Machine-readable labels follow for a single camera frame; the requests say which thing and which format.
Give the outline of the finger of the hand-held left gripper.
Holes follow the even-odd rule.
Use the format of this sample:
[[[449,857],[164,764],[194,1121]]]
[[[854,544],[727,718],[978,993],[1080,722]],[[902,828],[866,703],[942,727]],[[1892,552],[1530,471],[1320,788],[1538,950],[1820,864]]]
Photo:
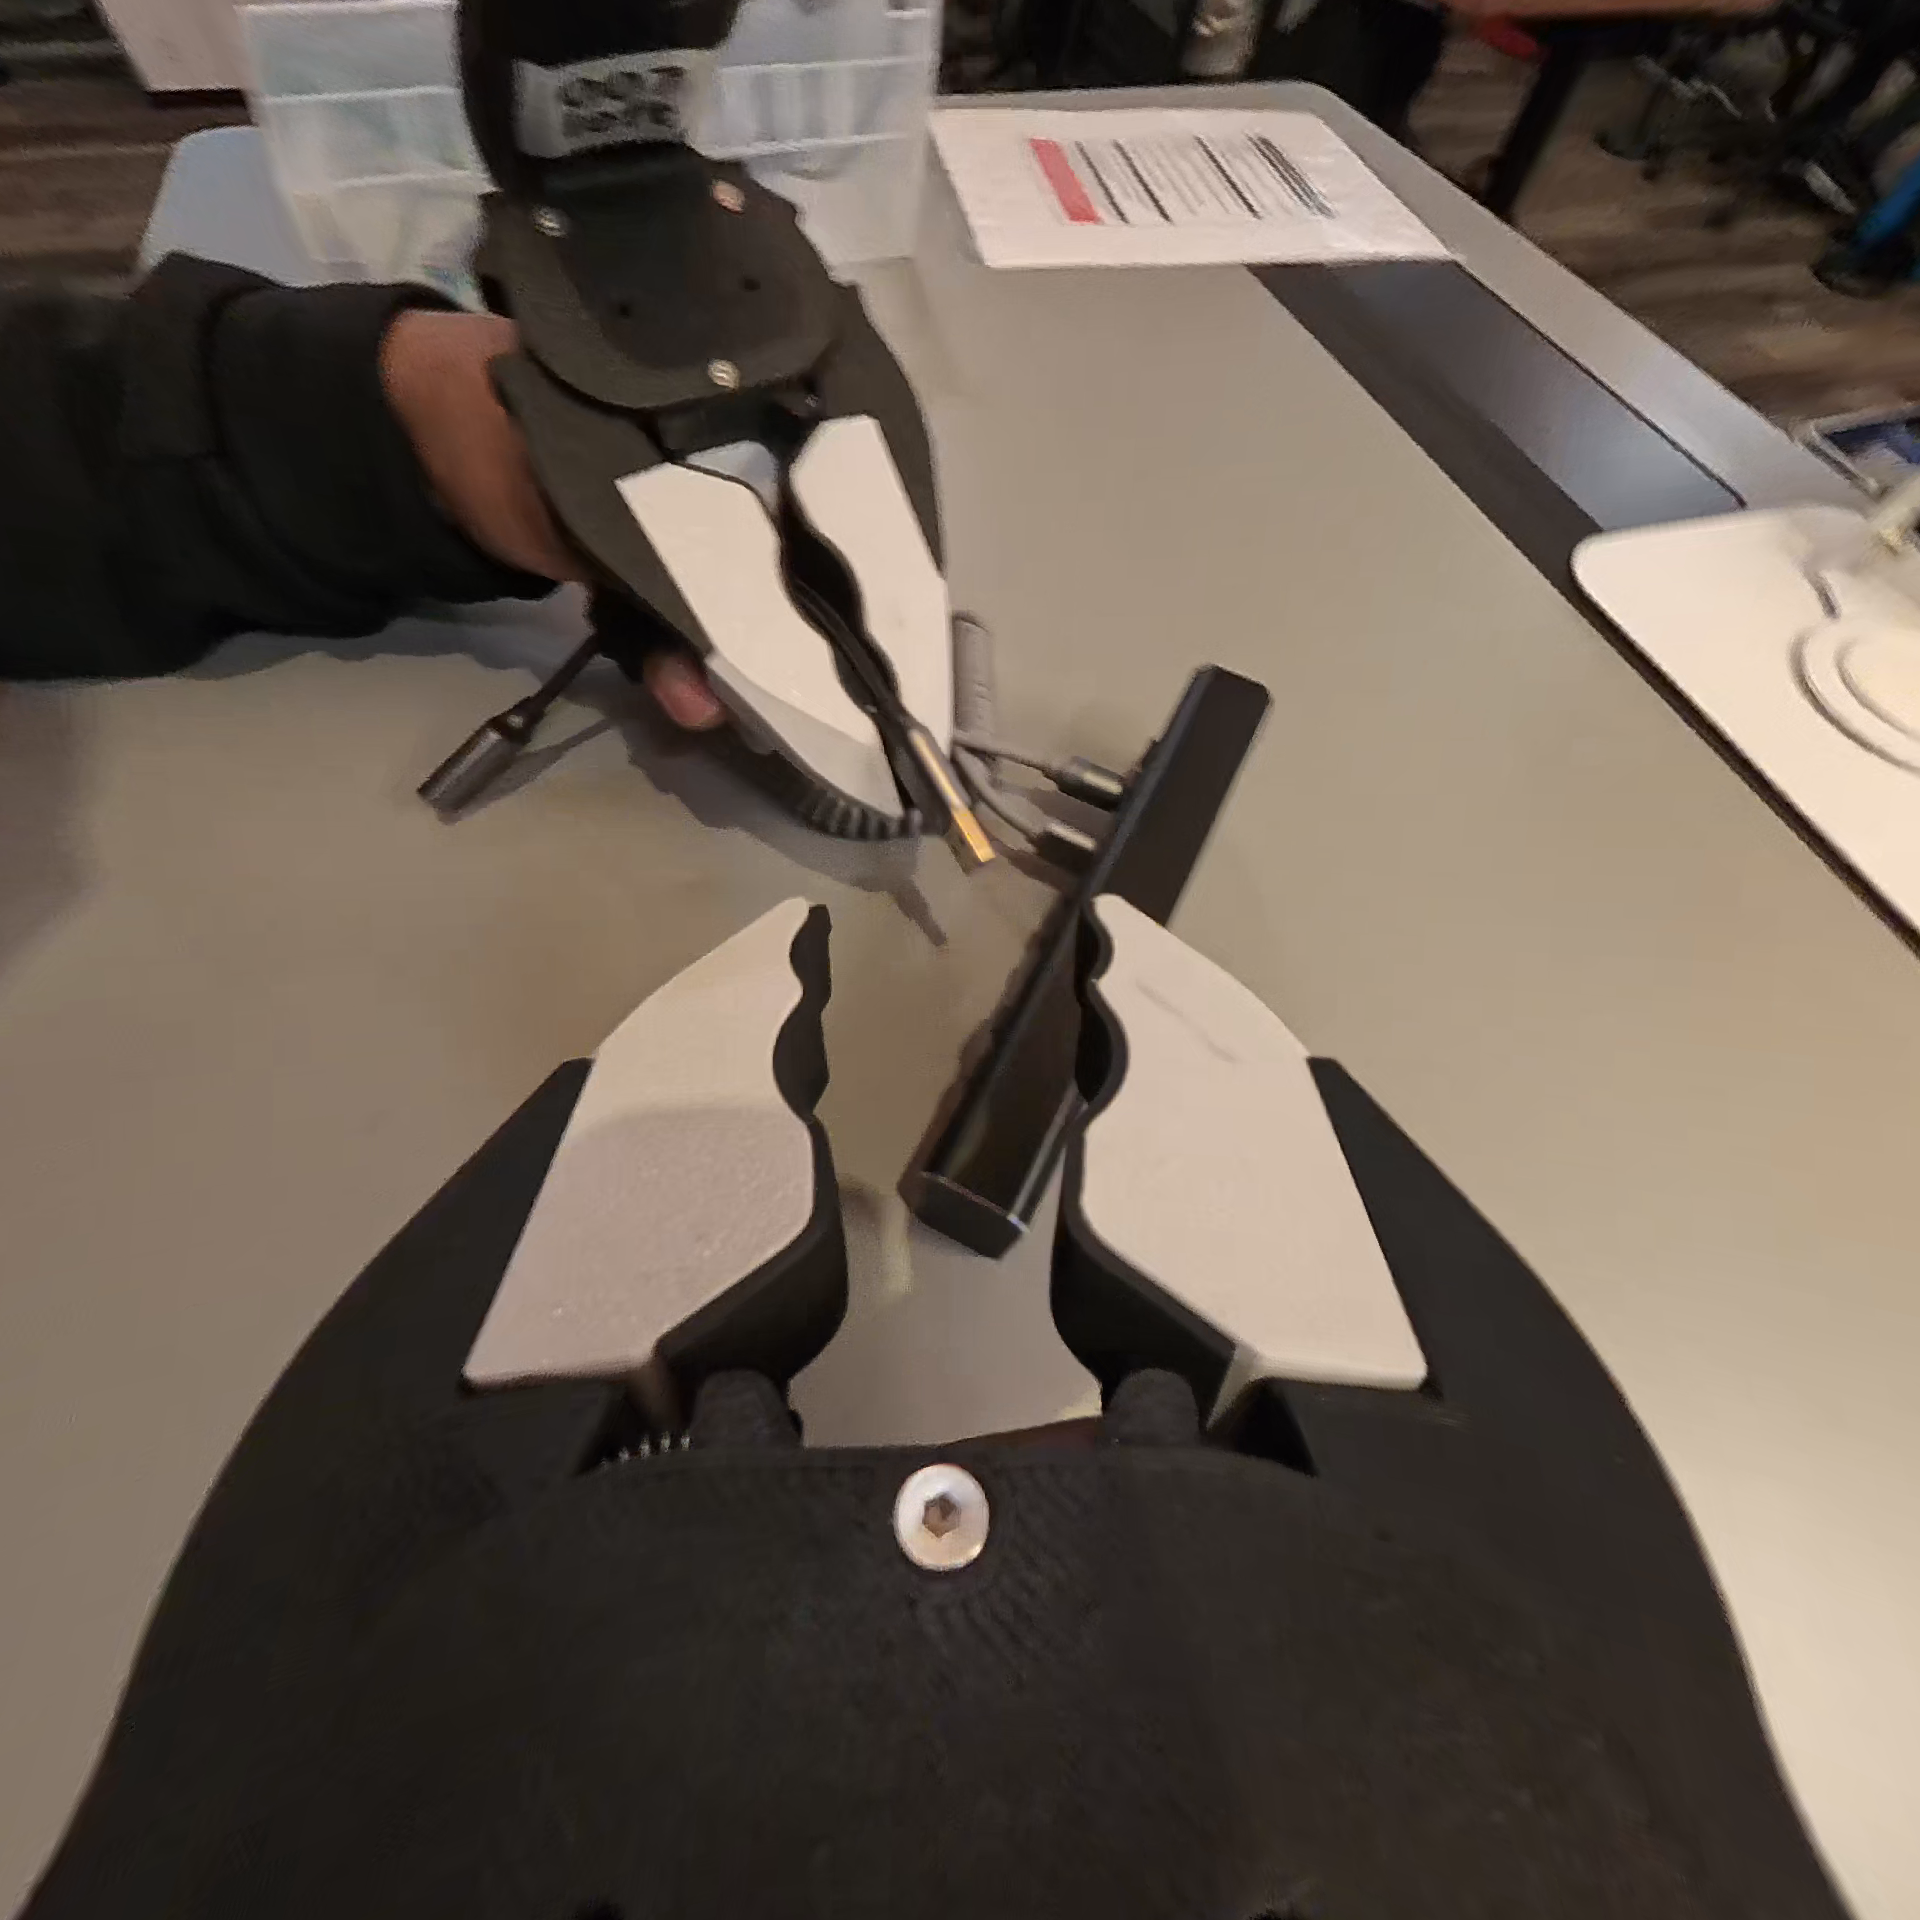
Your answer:
[[[684,464],[626,473],[615,492],[690,613],[706,679],[747,737],[828,800],[898,822],[906,805],[878,727],[794,598],[761,498]]]
[[[950,743],[946,578],[876,418],[830,418],[794,455],[787,567],[851,685],[882,694],[894,713]]]

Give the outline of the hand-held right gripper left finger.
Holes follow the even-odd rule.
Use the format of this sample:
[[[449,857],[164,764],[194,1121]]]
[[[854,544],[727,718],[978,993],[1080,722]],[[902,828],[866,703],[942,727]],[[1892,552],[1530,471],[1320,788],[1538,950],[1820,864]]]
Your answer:
[[[747,1370],[787,1389],[849,1311],[826,1005],[832,917],[783,901],[599,1044],[465,1359],[471,1386],[601,1383],[652,1420]]]

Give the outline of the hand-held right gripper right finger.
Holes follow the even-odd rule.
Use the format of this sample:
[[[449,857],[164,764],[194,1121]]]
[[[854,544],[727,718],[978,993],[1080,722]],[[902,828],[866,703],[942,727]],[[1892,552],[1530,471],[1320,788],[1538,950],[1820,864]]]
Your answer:
[[[1098,896],[1078,970],[1084,1111],[1050,1310],[1112,1394],[1143,1368],[1232,1420],[1272,1383],[1414,1392],[1430,1359],[1307,1046],[1140,906]]]

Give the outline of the black USB hub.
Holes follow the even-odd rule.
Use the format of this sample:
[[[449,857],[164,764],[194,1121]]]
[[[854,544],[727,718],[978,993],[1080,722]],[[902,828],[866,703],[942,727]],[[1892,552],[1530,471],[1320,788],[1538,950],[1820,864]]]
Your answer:
[[[1259,681],[1224,665],[1199,670],[1091,852],[1071,854],[1060,901],[904,1177],[919,1224],[987,1258],[1014,1252],[1032,1229],[1084,1111],[1074,1079],[1084,917],[1098,896],[1116,896],[1154,924],[1171,920],[1268,705]]]

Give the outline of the clear plastic organizer box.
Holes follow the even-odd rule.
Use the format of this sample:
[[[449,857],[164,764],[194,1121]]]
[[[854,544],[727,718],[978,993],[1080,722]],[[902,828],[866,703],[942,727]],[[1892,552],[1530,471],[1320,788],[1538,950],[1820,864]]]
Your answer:
[[[288,189],[488,178],[456,4],[259,4],[239,20]],[[536,119],[583,146],[680,136],[794,196],[854,189],[919,156],[942,26],[942,4],[750,1],[716,53],[611,54],[538,82]]]

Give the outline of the person's left forearm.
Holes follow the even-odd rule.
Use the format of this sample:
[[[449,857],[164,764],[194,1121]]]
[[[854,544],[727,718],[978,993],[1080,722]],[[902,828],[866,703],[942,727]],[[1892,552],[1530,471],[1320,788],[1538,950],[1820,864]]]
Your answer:
[[[156,679],[242,633],[360,640],[554,592],[432,498],[377,376],[410,305],[462,311],[186,254],[126,295],[6,289],[6,682]]]

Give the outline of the person's left hand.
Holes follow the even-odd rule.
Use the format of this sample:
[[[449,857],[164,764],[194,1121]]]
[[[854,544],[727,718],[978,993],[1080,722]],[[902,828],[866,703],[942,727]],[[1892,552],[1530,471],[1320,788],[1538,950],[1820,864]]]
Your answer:
[[[522,348],[513,320],[402,309],[385,328],[377,376],[443,517],[506,569],[552,584],[595,584],[564,540],[495,370]]]

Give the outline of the paper sheet with red label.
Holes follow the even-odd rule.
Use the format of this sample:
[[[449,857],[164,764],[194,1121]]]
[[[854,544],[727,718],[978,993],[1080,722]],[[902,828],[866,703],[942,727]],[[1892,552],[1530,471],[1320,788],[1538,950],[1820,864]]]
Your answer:
[[[1322,119],[1235,106],[940,109],[994,271],[1366,264],[1449,249]]]

